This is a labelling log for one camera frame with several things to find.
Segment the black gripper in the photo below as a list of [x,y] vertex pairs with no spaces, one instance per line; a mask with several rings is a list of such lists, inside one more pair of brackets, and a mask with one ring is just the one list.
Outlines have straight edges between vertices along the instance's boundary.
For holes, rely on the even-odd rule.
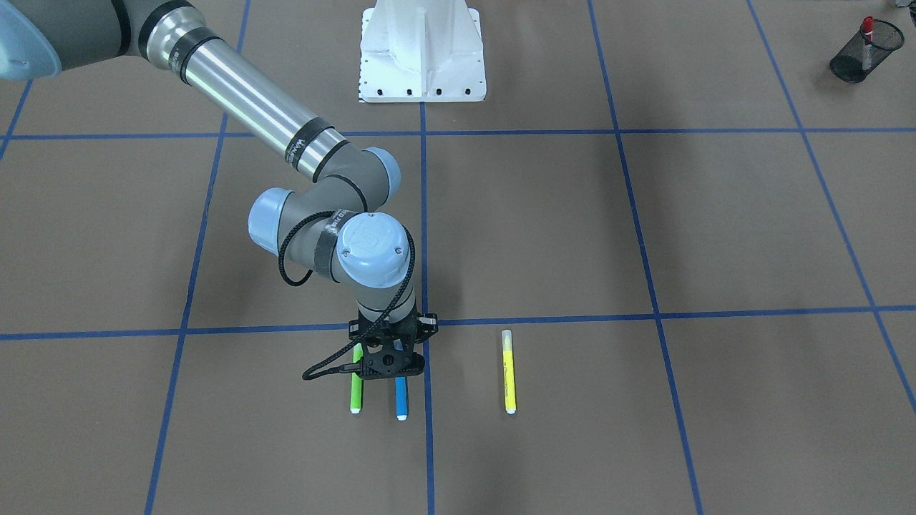
[[349,373],[359,378],[398,378],[421,375],[426,366],[424,356],[414,346],[422,345],[439,330],[435,313],[419,315],[416,309],[402,320],[381,323],[370,329],[372,322],[360,314],[351,320],[348,336],[361,341],[363,358],[348,366]]

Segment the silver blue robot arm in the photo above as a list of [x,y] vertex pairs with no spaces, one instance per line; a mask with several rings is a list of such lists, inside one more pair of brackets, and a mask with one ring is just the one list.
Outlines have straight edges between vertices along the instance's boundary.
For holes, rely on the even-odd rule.
[[133,58],[2,82],[2,391],[126,388],[179,366],[297,384],[352,296],[284,285],[249,239],[261,190],[304,190],[209,101]]

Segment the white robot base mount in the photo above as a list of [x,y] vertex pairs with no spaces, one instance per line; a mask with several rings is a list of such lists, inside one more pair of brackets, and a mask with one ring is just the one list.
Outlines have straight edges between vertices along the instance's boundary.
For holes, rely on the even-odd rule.
[[480,14],[467,2],[377,1],[361,19],[360,101],[487,98]]

